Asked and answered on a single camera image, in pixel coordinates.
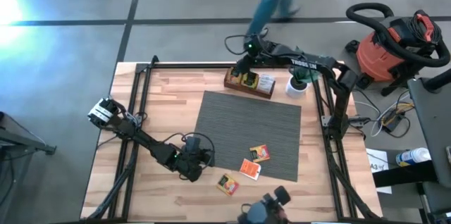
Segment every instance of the vacuum wheel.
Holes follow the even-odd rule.
[[[371,83],[373,83],[374,78],[366,73],[362,73],[359,75],[359,79],[357,80],[356,85],[361,89],[366,89]]]
[[[286,203],[290,202],[291,198],[284,186],[279,186],[274,190],[274,194],[277,197],[279,203],[284,206]]]
[[[359,49],[360,42],[357,40],[352,40],[351,42],[348,42],[345,46],[345,50],[348,53],[355,54],[357,52],[357,49]]]

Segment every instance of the wooden table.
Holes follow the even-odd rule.
[[[128,106],[130,98],[135,65],[136,63],[119,63],[111,88],[111,96],[125,107]],[[149,117],[143,123],[143,130],[158,140],[163,140],[174,132],[193,131],[205,90],[259,99],[250,94],[225,89],[223,86],[225,71],[225,69],[152,69],[146,107]],[[240,214],[241,204],[254,203],[267,192],[273,194],[279,185],[283,185],[291,195],[291,202],[284,207],[291,221],[336,220],[313,87],[307,90],[303,98],[290,99],[285,95],[285,84],[290,77],[286,69],[254,71],[276,77],[270,101],[302,106],[298,181],[268,177],[260,177],[258,181],[253,181],[237,171],[223,168],[207,168],[196,182],[182,181],[178,173],[171,173],[157,164],[149,152],[140,147],[129,221],[236,220]],[[140,80],[139,90],[142,89],[143,81]],[[138,92],[136,111],[140,96]],[[353,99],[349,102],[347,112],[350,116],[356,113]],[[103,132],[99,141],[103,142],[111,136],[110,132]],[[181,145],[178,138],[170,142]],[[362,136],[349,133],[343,139],[343,144],[352,185],[370,209],[382,216]],[[121,141],[115,139],[97,151],[82,217],[91,214],[111,189],[120,145]],[[216,183],[224,173],[231,174],[240,183],[240,188],[232,197],[216,188]],[[342,187],[340,195],[345,215],[348,216]],[[121,197],[123,194],[120,194],[118,200],[118,211],[122,209]]]

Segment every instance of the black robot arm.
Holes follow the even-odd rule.
[[[213,164],[214,149],[200,149],[199,138],[184,137],[186,145],[182,149],[159,142],[141,130],[142,121],[129,114],[122,104],[113,99],[101,99],[89,112],[88,118],[98,128],[113,131],[122,140],[137,142],[150,151],[156,162],[170,171],[178,171],[191,182],[202,174],[201,163],[207,166]]]
[[[340,140],[349,126],[346,115],[351,91],[357,82],[357,75],[334,58],[293,51],[283,44],[263,41],[258,36],[250,37],[245,47],[248,54],[237,62],[237,70],[248,73],[252,66],[292,66],[296,70],[315,70],[323,75],[336,96],[333,114],[326,127],[329,139]],[[339,71],[337,77],[334,69]]]

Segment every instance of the gray mat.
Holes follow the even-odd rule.
[[[213,141],[217,167],[239,170],[250,147],[266,144],[271,159],[259,163],[260,175],[297,181],[300,125],[300,106],[205,92],[196,132]]]

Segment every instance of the concrete floor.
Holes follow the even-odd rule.
[[[4,1],[10,3],[6,8],[12,13],[4,13],[2,9],[0,23],[7,23],[8,19],[125,20],[132,0]],[[258,1],[139,0],[135,18],[250,18]],[[449,16],[451,12],[451,0],[296,0],[301,6],[297,17],[341,18],[352,4],[370,1],[391,6],[396,15],[412,15],[420,8],[431,16]],[[438,24],[445,43],[451,45],[451,23]],[[134,26],[124,60],[149,61],[153,55],[158,55],[161,61],[236,60],[223,47],[223,38],[242,34],[246,27],[246,24]],[[351,39],[361,39],[370,33],[369,28],[356,23],[290,23],[269,27],[269,39],[297,45],[309,53],[334,56],[355,70],[358,70],[355,60],[343,52],[343,47]],[[86,114],[109,92],[124,29],[124,25],[0,27],[0,110],[47,143],[58,146],[54,156],[38,153],[33,157],[8,223],[55,223],[79,218],[99,135]],[[428,68],[421,75],[436,75],[443,70]],[[401,91],[386,98],[374,90],[366,93],[382,109],[394,102]],[[360,94],[354,96],[356,100],[366,101]],[[363,116],[376,117],[365,106],[358,106],[357,110]],[[409,115],[412,128],[402,139],[384,133],[370,137],[371,126],[367,126],[364,129],[368,135],[367,147],[424,146],[419,122],[414,112]],[[412,210],[416,205],[408,204],[412,200],[405,196],[406,190],[395,190],[391,196],[381,195],[384,215],[389,219],[419,221],[414,217],[417,211]]]

